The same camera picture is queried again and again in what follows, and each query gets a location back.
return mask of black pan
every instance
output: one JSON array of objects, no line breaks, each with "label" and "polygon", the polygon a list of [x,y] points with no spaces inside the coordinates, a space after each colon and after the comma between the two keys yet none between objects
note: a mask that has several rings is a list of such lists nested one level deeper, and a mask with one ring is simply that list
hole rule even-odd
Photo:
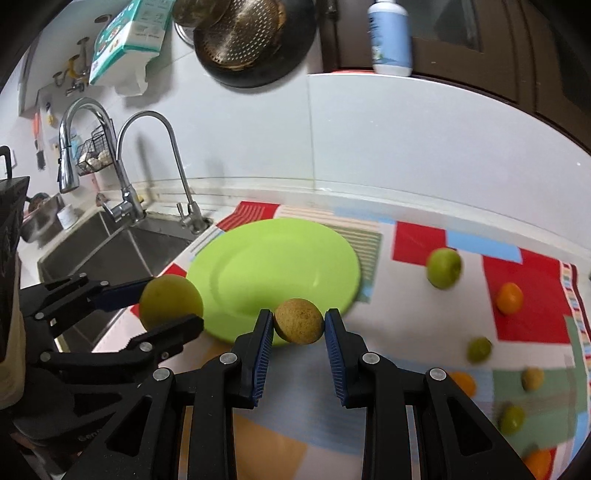
[{"label": "black pan", "polygon": [[277,3],[284,15],[284,22],[275,40],[256,60],[241,69],[223,67],[213,61],[204,49],[204,32],[195,29],[193,38],[197,58],[218,82],[237,88],[260,87],[284,77],[305,58],[316,35],[314,2],[277,0]]}]

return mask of bottle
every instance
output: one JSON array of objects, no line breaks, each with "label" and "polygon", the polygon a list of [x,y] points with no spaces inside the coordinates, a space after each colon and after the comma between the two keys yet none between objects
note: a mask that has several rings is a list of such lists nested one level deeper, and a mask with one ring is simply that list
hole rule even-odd
[{"label": "bottle", "polygon": [[408,77],[413,71],[408,12],[394,0],[377,0],[368,15],[375,72]]}]

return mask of kitchen sink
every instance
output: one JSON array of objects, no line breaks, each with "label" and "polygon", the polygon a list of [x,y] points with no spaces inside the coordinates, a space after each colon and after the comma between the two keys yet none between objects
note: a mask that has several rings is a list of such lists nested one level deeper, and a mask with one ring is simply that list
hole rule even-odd
[{"label": "kitchen sink", "polygon": [[[151,215],[115,224],[98,212],[39,262],[41,281],[86,273],[111,285],[158,275],[196,236],[172,216]],[[72,352],[91,351],[118,312],[97,310],[63,333]]]}]

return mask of bottle label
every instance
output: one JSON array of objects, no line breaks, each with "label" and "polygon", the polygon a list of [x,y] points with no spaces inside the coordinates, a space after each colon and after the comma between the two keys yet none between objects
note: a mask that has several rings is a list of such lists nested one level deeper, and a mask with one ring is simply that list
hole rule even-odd
[{"label": "bottle label", "polygon": [[406,15],[394,12],[370,13],[369,35],[374,65],[413,66]]}]

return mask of cabinet door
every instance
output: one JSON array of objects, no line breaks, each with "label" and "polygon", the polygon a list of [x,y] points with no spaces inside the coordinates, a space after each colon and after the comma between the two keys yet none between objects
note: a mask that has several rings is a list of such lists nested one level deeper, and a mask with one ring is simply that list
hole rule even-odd
[{"label": "cabinet door", "polygon": [[[319,0],[325,71],[371,68],[373,0]],[[398,0],[413,36],[413,73],[516,101],[512,34],[504,0]]]},{"label": "cabinet door", "polygon": [[591,56],[529,2],[523,7],[534,52],[536,113],[591,151]]}]

